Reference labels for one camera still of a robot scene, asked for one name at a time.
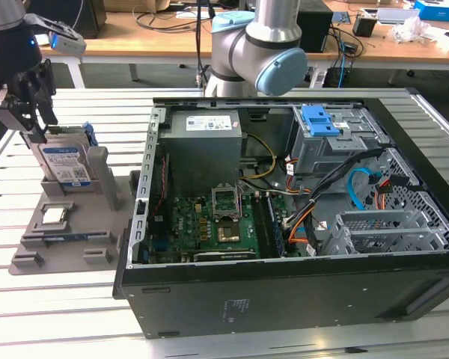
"motherboard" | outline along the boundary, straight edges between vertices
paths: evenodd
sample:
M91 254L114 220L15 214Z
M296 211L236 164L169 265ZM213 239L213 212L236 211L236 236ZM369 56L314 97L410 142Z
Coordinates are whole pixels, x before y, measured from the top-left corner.
M239 193L235 201L229 192L217 193L223 195L214 197L213 192L210 196L173 199L169 231L151 240L150 253L158 263L257 259L271 256L270 252L284 255L282 240L267 244L259 239L281 235L282 219L288 215L281 195ZM222 215L235 208L236 216Z

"yellow wire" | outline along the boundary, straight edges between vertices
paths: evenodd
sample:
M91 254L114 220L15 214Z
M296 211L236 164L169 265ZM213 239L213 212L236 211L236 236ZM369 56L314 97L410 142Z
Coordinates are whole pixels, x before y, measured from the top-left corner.
M258 142L260 142L264 147L266 147L266 149L269 151L269 154L272 157L271 167L266 172L264 172L262 174L253 174L251 176L241 176L240 177L241 180L256 180L258 178L267 176L268 174L272 173L275 170L275 167L276 167L276 156L272 152L271 147L268 146L267 143L265 141L263 141L261 138L257 137L256 135L253 135L252 133L248 133L248 136L251 136L252 138L256 138L256 140Z

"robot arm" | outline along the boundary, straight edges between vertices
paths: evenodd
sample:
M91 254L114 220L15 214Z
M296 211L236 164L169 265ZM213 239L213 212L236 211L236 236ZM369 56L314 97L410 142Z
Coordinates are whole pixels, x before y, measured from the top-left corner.
M244 96L245 82L280 96L303 80L307 68L296 23L299 0L257 0L256 12L222 13L213 20L207 96Z
M71 27L41 16L26 14L22 0L0 0L0 121L9 129L46 142L37 111L45 125L58 123L52 110L55 94L50 60L42 60L33 30L45 28L53 49L80 55L83 37Z

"blue drive bay latch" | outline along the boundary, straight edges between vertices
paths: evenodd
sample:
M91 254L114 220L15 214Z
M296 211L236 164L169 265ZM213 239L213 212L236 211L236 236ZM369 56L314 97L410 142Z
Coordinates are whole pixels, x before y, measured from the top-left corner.
M311 136L338 136L339 129L331 122L331 115L321 105L303 105L302 119L309 126Z

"power supply label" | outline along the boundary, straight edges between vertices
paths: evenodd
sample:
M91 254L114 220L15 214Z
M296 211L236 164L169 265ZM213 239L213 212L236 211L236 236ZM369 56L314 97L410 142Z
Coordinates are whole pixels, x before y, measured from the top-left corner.
M231 131L230 116L188 116L186 131Z
M90 176L79 162L80 152L75 147L50 147L42 149L53 174L59 183L69 187L90 185Z

